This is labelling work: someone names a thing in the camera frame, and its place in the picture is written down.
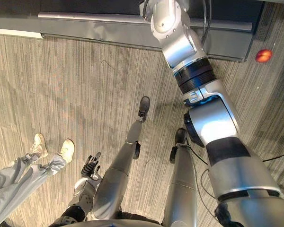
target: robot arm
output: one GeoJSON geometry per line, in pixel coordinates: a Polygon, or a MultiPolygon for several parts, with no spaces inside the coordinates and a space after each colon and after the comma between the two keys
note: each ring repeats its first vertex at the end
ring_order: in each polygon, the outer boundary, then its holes
{"type": "Polygon", "coordinates": [[[206,147],[219,222],[228,226],[284,226],[281,191],[259,157],[239,139],[239,118],[189,27],[188,1],[149,0],[145,19],[189,107],[184,121],[191,140],[206,147]]]}
{"type": "Polygon", "coordinates": [[[98,174],[100,166],[97,166],[100,156],[101,153],[98,152],[94,157],[88,157],[81,171],[82,178],[75,183],[73,198],[68,208],[49,227],[70,225],[87,219],[93,208],[93,197],[102,180],[98,174]]]}

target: floor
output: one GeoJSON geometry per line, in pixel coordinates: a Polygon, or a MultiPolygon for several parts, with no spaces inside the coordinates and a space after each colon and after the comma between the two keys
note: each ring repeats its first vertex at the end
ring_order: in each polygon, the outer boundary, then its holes
{"type": "MultiPolygon", "coordinates": [[[[284,153],[284,5],[268,3],[245,63],[211,60],[241,117],[241,138],[262,159],[284,153]],[[255,62],[271,49],[271,61],[255,62]]],[[[133,161],[123,210],[162,220],[173,165],[169,152],[187,109],[160,52],[61,38],[0,35],[0,168],[29,151],[35,133],[46,140],[47,163],[70,138],[73,161],[48,179],[8,218],[13,227],[52,223],[67,207],[89,154],[102,152],[104,174],[136,118],[142,96],[151,98],[141,154],[133,161]]],[[[202,157],[204,149],[194,146],[202,157]]],[[[195,159],[197,177],[206,166],[195,159]]],[[[266,163],[284,185],[284,157],[266,163]]],[[[212,192],[208,176],[204,184],[212,192]]],[[[201,189],[211,212],[216,201],[201,189]]],[[[198,226],[220,226],[198,197],[198,226]]]]}

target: person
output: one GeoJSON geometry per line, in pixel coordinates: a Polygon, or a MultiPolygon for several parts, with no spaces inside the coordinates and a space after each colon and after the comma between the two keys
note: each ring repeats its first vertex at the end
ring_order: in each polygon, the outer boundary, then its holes
{"type": "Polygon", "coordinates": [[[31,165],[48,155],[43,135],[38,133],[34,139],[30,153],[18,157],[12,166],[0,170],[0,224],[49,176],[55,175],[72,160],[75,146],[70,139],[67,139],[60,153],[54,155],[47,165],[31,165]]]}

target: orange ball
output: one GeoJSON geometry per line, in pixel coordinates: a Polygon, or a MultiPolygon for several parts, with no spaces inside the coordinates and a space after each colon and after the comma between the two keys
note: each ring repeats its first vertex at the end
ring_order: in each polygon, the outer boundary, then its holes
{"type": "Polygon", "coordinates": [[[261,50],[256,55],[256,61],[260,63],[265,63],[268,62],[272,56],[273,53],[271,50],[261,50]]]}

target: black cable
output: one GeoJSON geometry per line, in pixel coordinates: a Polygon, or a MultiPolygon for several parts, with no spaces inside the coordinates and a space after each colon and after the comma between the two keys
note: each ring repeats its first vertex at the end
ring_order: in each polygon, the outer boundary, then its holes
{"type": "Polygon", "coordinates": [[[206,0],[202,0],[202,5],[203,5],[203,33],[202,33],[202,38],[204,37],[205,30],[206,30],[206,20],[207,20],[207,5],[206,5],[206,0]]]}
{"type": "Polygon", "coordinates": [[[210,210],[208,209],[208,207],[205,205],[205,203],[204,203],[204,201],[203,201],[203,198],[202,198],[202,196],[201,196],[200,189],[199,189],[199,184],[198,184],[198,178],[197,178],[197,171],[196,171],[196,169],[195,169],[195,162],[194,162],[194,159],[193,159],[193,165],[194,165],[194,170],[195,170],[195,181],[196,181],[198,193],[199,193],[199,196],[200,196],[200,200],[201,200],[202,204],[204,205],[204,207],[207,209],[207,211],[210,213],[210,215],[219,223],[218,219],[210,212],[210,210]]]}
{"type": "Polygon", "coordinates": [[[208,1],[209,1],[209,18],[208,18],[208,23],[207,23],[207,27],[206,27],[206,30],[205,30],[205,34],[202,37],[202,45],[204,45],[204,43],[205,43],[208,31],[209,31],[210,23],[212,21],[212,0],[208,0],[208,1]]]}
{"type": "Polygon", "coordinates": [[[147,8],[148,1],[149,1],[149,0],[145,0],[145,1],[144,1],[143,13],[142,13],[142,16],[143,16],[143,19],[144,19],[144,20],[146,20],[146,8],[147,8]]]}
{"type": "Polygon", "coordinates": [[[200,182],[201,182],[201,187],[203,188],[203,190],[212,198],[216,199],[213,195],[211,195],[204,187],[203,185],[203,175],[205,174],[205,172],[208,171],[208,169],[204,170],[204,172],[202,173],[201,175],[201,178],[200,178],[200,182]]]}
{"type": "Polygon", "coordinates": [[[188,144],[189,149],[194,153],[194,155],[196,155],[202,162],[204,162],[205,165],[207,165],[207,162],[205,162],[200,156],[198,156],[198,155],[194,152],[194,150],[191,149],[190,144],[189,144],[187,138],[186,138],[186,142],[187,142],[187,144],[188,144]]]}
{"type": "Polygon", "coordinates": [[[265,159],[265,160],[263,160],[263,162],[268,162],[268,161],[271,161],[271,160],[275,160],[275,159],[281,158],[283,156],[284,156],[284,154],[280,155],[280,156],[277,156],[277,157],[270,158],[270,159],[265,159]]]}

